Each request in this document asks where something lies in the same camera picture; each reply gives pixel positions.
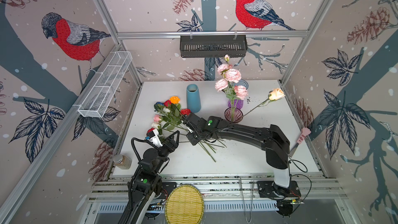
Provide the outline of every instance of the black basket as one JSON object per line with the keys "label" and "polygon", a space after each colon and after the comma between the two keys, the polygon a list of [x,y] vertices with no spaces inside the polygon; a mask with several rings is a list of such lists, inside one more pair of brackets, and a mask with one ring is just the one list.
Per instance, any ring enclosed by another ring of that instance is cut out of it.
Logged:
{"label": "black basket", "polygon": [[181,36],[181,57],[244,57],[248,50],[246,35]]}

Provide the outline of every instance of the blue vase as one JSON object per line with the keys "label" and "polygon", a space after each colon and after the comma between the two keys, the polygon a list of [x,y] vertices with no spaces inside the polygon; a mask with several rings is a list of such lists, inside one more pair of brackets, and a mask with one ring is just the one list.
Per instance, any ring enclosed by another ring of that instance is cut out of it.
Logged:
{"label": "blue vase", "polygon": [[189,84],[187,86],[187,108],[193,113],[200,111],[199,88],[196,84]]}

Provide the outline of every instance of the white table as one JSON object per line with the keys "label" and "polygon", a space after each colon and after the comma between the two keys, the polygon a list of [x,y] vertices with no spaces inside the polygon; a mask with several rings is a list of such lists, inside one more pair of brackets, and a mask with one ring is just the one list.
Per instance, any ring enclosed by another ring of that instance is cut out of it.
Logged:
{"label": "white table", "polygon": [[[153,105],[157,101],[164,102],[176,95],[181,99],[182,108],[186,108],[186,87],[191,83],[199,87],[201,96],[202,108],[196,115],[206,120],[209,116],[224,118],[228,99],[223,92],[218,93],[214,89],[214,81],[145,82],[120,152],[132,159],[132,165],[128,170],[116,167],[113,172],[114,176],[129,177],[134,174],[138,160],[132,150],[130,140],[132,137],[144,139],[146,136],[146,131],[151,128],[150,125],[155,115]],[[247,103],[245,99],[242,108],[243,114],[266,100],[269,91],[279,87],[276,80],[257,80],[248,81],[248,83],[250,102]],[[290,147],[294,146],[300,134],[300,129],[285,98],[272,102],[266,107],[257,108],[245,116],[239,124],[251,127],[277,125],[289,139]],[[180,135],[180,141],[187,141],[187,138]],[[226,140],[225,143],[226,148],[216,147],[216,153],[212,153],[216,162],[199,145],[193,146],[189,142],[180,143],[175,152],[169,155],[170,162],[162,172],[162,176],[249,176],[273,172],[272,167],[266,162],[265,151],[234,140]],[[150,148],[145,143],[135,142],[135,145],[141,157],[144,151]],[[292,158],[303,162],[309,172],[319,171],[305,142],[299,145]],[[294,165],[291,165],[290,171],[300,172]]]}

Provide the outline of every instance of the glass jar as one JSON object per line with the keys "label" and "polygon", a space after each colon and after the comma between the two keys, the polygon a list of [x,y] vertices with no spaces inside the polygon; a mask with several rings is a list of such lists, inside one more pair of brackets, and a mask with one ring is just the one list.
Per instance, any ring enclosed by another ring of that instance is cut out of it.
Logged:
{"label": "glass jar", "polygon": [[115,163],[115,166],[121,169],[129,169],[131,166],[131,159],[122,154],[116,154],[113,157],[113,162]]}

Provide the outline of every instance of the pink peony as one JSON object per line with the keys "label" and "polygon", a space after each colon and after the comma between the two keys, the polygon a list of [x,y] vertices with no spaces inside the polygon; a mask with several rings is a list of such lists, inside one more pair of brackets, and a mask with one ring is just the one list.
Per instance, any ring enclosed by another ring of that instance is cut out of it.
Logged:
{"label": "pink peony", "polygon": [[244,100],[246,96],[249,95],[249,93],[246,90],[246,87],[244,86],[235,86],[234,88],[236,97],[240,98],[241,100]]}
{"label": "pink peony", "polygon": [[228,70],[228,69],[231,69],[231,68],[232,68],[232,65],[229,65],[229,64],[221,64],[221,65],[218,67],[217,72],[218,72],[219,74],[221,74],[224,70]]}
{"label": "pink peony", "polygon": [[238,70],[232,68],[225,72],[225,78],[229,82],[238,83],[239,80],[242,78],[242,75],[240,74],[240,72]]}
{"label": "pink peony", "polygon": [[161,122],[162,119],[160,118],[160,115],[156,114],[156,115],[153,117],[153,121],[155,121],[155,122]]}
{"label": "pink peony", "polygon": [[228,82],[226,81],[226,79],[221,79],[216,82],[215,88],[217,89],[217,92],[219,92],[227,87],[228,87]]}

